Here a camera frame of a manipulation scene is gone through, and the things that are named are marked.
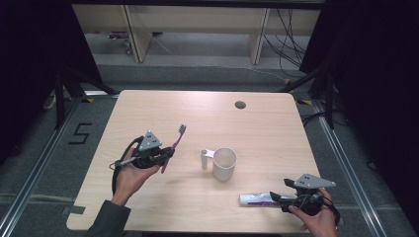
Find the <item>gray floor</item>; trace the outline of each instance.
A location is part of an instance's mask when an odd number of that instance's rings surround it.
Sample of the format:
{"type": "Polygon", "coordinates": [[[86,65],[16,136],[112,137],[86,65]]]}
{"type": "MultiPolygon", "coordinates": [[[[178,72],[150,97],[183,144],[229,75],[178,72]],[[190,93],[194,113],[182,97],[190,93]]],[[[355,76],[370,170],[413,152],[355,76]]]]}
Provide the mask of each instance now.
{"type": "MultiPolygon", "coordinates": [[[[285,79],[295,81],[303,75],[296,71],[294,65],[280,60],[266,44],[259,65],[252,65],[246,36],[159,35],[150,45],[145,61],[140,64],[133,60],[132,55],[126,53],[126,44],[122,39],[107,39],[107,33],[87,34],[86,39],[90,43],[104,82],[117,90],[272,92],[285,87],[285,79]]],[[[307,38],[298,39],[303,47],[307,41],[307,38]]],[[[84,87],[86,90],[95,90],[89,85],[84,87]]],[[[293,91],[294,97],[297,100],[308,99],[308,88],[309,84],[297,88],[293,91]]],[[[74,232],[66,228],[67,210],[77,197],[115,102],[116,99],[112,98],[95,98],[92,103],[80,103],[77,106],[12,236],[83,235],[83,232],[74,232]],[[92,123],[82,127],[82,132],[90,135],[85,144],[72,145],[71,141],[80,139],[73,135],[80,122],[92,123]]],[[[297,105],[297,108],[302,116],[315,112],[314,106],[297,105]]],[[[22,153],[10,157],[0,167],[1,216],[5,215],[14,196],[25,184],[54,133],[54,119],[54,110],[41,114],[34,122],[27,139],[21,144],[22,153]]],[[[417,236],[379,173],[366,166],[368,156],[354,131],[346,123],[344,115],[334,114],[334,119],[335,132],[387,236],[417,236]]],[[[319,119],[309,122],[305,131],[321,176],[338,184],[329,191],[343,218],[339,236],[374,236],[319,119]]],[[[140,233],[129,232],[127,236],[140,236],[140,233]]]]}

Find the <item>wooden table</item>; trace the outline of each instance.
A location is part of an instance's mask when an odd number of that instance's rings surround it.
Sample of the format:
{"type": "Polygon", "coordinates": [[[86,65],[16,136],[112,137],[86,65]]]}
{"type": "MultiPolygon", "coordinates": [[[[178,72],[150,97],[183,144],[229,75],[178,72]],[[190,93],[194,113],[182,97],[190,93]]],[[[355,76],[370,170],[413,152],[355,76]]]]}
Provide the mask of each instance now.
{"type": "Polygon", "coordinates": [[[75,202],[67,226],[85,230],[104,199],[112,198],[109,165],[136,137],[151,130],[171,146],[187,130],[164,174],[152,176],[127,203],[126,230],[290,233],[301,222],[274,207],[240,206],[240,194],[294,194],[284,178],[319,176],[293,97],[289,94],[195,91],[123,91],[75,202]],[[237,109],[236,102],[245,109],[237,109]],[[230,147],[238,155],[233,178],[202,170],[200,152],[230,147]]]}

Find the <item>white mug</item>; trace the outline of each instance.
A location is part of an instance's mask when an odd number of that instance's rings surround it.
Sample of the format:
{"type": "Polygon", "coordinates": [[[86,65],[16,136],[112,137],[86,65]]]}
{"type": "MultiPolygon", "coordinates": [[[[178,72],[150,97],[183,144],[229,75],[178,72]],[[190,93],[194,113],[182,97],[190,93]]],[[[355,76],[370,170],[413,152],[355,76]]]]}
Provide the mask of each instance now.
{"type": "Polygon", "coordinates": [[[203,170],[207,169],[208,158],[212,158],[212,174],[220,181],[228,181],[233,176],[237,163],[236,153],[227,147],[215,151],[204,149],[201,151],[203,170]]]}

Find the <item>aluminum rail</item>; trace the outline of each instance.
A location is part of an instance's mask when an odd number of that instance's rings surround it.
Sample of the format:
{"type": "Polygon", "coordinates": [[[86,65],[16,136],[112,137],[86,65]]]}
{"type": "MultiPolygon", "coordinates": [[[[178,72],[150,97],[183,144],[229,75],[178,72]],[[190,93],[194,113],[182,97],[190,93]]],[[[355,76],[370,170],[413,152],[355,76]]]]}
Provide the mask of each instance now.
{"type": "Polygon", "coordinates": [[[1,236],[10,236],[19,221],[23,211],[25,210],[28,201],[31,198],[32,193],[37,187],[38,182],[40,181],[44,170],[46,169],[49,160],[54,152],[59,140],[62,137],[62,134],[67,128],[68,122],[70,121],[72,115],[77,109],[78,105],[81,102],[81,98],[72,99],[67,109],[66,119],[63,121],[61,127],[56,129],[52,134],[51,138],[48,141],[45,149],[43,150],[37,164],[35,164],[31,174],[26,179],[23,187],[16,195],[12,205],[10,206],[7,213],[1,220],[0,223],[0,234],[1,236]]]}
{"type": "MultiPolygon", "coordinates": [[[[314,109],[317,113],[323,112],[318,101],[313,101],[314,109]]],[[[345,175],[345,178],[349,184],[349,187],[354,195],[355,201],[357,202],[361,213],[364,216],[364,219],[367,222],[367,225],[370,228],[373,236],[375,237],[385,237],[388,236],[383,228],[381,220],[373,207],[370,199],[368,198],[361,181],[358,179],[357,174],[355,173],[354,168],[351,165],[351,162],[348,159],[335,131],[330,129],[329,124],[326,121],[326,118],[320,117],[320,124],[323,128],[324,133],[326,134],[327,139],[329,140],[330,145],[332,146],[333,152],[335,153],[336,159],[345,175]]]]}

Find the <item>black strap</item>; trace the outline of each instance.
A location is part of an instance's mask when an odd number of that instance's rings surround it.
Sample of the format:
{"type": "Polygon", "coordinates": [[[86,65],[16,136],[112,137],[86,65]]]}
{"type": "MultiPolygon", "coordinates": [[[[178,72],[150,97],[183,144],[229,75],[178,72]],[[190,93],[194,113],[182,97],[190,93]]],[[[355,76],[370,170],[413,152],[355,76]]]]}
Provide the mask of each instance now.
{"type": "MultiPolygon", "coordinates": [[[[136,138],[134,141],[132,141],[129,146],[126,148],[126,151],[124,152],[123,156],[120,159],[121,161],[124,161],[124,159],[126,158],[126,154],[129,152],[129,150],[132,148],[132,146],[135,143],[141,144],[142,139],[144,139],[144,136],[141,136],[139,138],[136,138]]],[[[121,166],[115,166],[114,169],[114,175],[112,176],[112,194],[115,194],[116,188],[117,188],[117,178],[118,178],[118,174],[120,173],[121,170],[121,166]]]]}

